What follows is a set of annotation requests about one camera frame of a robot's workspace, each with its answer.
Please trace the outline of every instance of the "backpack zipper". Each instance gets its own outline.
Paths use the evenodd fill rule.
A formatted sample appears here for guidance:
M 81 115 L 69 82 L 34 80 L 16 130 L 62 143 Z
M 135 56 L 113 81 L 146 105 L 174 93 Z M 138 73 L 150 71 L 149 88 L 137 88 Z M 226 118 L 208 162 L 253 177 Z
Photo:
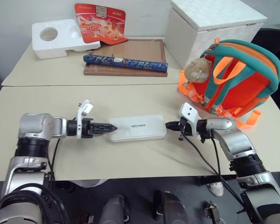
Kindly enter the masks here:
M 278 78 L 278 73 L 277 73 L 277 69 L 276 66 L 274 65 L 274 63 L 264 54 L 261 54 L 260 52 L 247 47 L 245 45 L 241 45 L 241 44 L 237 44 L 237 43 L 229 43 L 229 42 L 224 42 L 224 43 L 220 43 L 223 46 L 226 47 L 233 47 L 239 51 L 242 51 L 248 55 L 250 55 L 251 57 L 254 57 L 256 59 L 258 59 L 259 61 L 261 61 L 262 63 L 264 63 L 267 67 L 269 67 L 272 72 L 275 74 L 275 76 Z

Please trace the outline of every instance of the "beige tabletop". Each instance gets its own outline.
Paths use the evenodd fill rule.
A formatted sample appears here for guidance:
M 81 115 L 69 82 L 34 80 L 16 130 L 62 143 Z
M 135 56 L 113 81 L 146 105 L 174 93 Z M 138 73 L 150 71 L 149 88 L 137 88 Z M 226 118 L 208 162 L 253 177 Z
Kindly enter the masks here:
M 140 39 L 162 39 L 161 37 L 139 37 Z M 85 76 L 83 56 L 87 52 L 67 51 L 66 57 L 39 59 L 30 44 L 3 86 L 45 85 L 125 85 L 125 84 L 176 84 L 180 66 L 165 48 L 168 63 L 167 77 L 110 77 Z
M 87 116 L 95 122 L 112 118 L 160 114 L 165 121 L 178 120 L 177 111 L 189 99 L 178 93 L 176 84 L 112 86 L 3 87 L 0 92 L 0 181 L 14 155 L 19 121 L 27 112 L 48 112 L 71 119 L 79 102 L 88 98 L 94 108 Z M 271 98 L 259 110 L 258 124 L 243 130 L 255 146 L 266 168 L 280 171 L 280 111 Z M 200 111 L 203 119 L 215 115 Z M 205 163 L 178 132 L 168 131 L 163 139 L 112 143 L 109 135 L 77 140 L 67 137 L 56 158 L 57 180 L 86 180 L 128 177 L 210 175 Z M 216 165 L 211 141 L 202 144 L 191 138 L 206 159 Z M 56 140 L 49 147 L 52 156 Z M 223 174 L 229 163 L 219 150 Z

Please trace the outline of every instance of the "blue object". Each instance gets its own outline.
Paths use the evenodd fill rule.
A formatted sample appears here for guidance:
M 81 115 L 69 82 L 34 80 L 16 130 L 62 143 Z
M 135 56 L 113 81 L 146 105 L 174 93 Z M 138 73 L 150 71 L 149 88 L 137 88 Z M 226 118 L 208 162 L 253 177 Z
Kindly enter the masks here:
M 168 63 L 164 62 L 149 62 L 142 60 L 133 60 L 118 57 L 107 57 L 99 55 L 85 55 L 84 61 L 89 64 L 99 64 L 112 67 L 130 68 L 130 69 L 142 69 L 152 71 L 166 72 Z

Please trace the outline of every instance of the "white wall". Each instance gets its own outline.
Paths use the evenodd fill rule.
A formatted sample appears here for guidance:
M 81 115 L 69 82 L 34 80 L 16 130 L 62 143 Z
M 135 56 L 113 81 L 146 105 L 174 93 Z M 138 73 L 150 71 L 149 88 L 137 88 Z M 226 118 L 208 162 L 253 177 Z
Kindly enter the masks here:
M 11 72 L 31 42 L 31 25 L 35 22 L 75 18 L 76 1 L 0 0 L 0 79 L 3 80 Z M 280 28 L 280 0 L 243 1 L 268 17 L 264 27 Z M 126 36 L 163 36 L 165 33 L 170 0 L 78 2 L 125 10 Z

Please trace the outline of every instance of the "orange strap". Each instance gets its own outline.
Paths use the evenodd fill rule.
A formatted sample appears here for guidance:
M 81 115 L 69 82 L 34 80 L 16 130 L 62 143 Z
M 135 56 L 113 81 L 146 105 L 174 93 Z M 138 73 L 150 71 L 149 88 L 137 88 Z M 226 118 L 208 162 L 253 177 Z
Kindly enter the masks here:
M 220 37 L 217 37 L 217 38 L 215 39 L 215 44 L 219 44 L 219 42 L 220 42 Z
M 252 114 L 250 115 L 249 119 L 247 120 L 246 123 L 240 121 L 239 119 L 236 119 L 233 117 L 234 114 L 237 114 L 242 108 L 237 107 L 237 108 L 232 108 L 230 110 L 224 110 L 222 106 L 218 106 L 215 109 L 215 113 L 218 114 L 219 116 L 225 116 L 225 117 L 231 117 L 236 120 L 238 128 L 245 128 L 245 127 L 251 127 L 256 124 L 258 121 L 259 117 L 261 116 L 261 112 L 259 110 L 254 110 Z
M 180 75 L 179 75 L 179 81 L 178 81 L 178 90 L 179 90 L 182 94 L 184 94 L 184 95 L 186 95 L 186 96 L 189 96 L 190 90 L 188 90 L 188 89 L 184 86 L 185 81 L 186 81 L 185 72 L 184 72 L 184 70 L 181 70 L 181 71 L 180 71 Z
M 245 63 L 238 61 L 236 63 L 236 65 L 234 66 L 234 68 L 232 69 L 232 71 L 229 73 L 227 78 L 224 79 L 219 79 L 217 78 L 217 76 L 229 65 L 229 63 L 233 60 L 233 57 L 228 57 L 225 56 L 223 57 L 219 63 L 216 65 L 216 67 L 214 68 L 213 71 L 213 77 L 214 77 L 214 83 L 217 85 L 220 85 L 224 82 L 226 82 L 229 79 L 234 78 L 235 76 L 237 76 L 242 70 L 243 68 L 246 66 Z
M 245 128 L 245 127 L 251 127 L 255 125 L 260 116 L 261 116 L 261 112 L 259 110 L 254 110 L 246 123 L 238 119 L 235 120 L 237 121 L 238 128 Z
M 196 92 L 196 88 L 192 82 L 188 82 L 188 86 L 186 88 L 184 86 L 185 81 L 186 77 L 184 74 L 184 70 L 181 70 L 178 82 L 178 90 L 189 97 L 193 102 L 204 104 L 204 95 L 199 95 Z

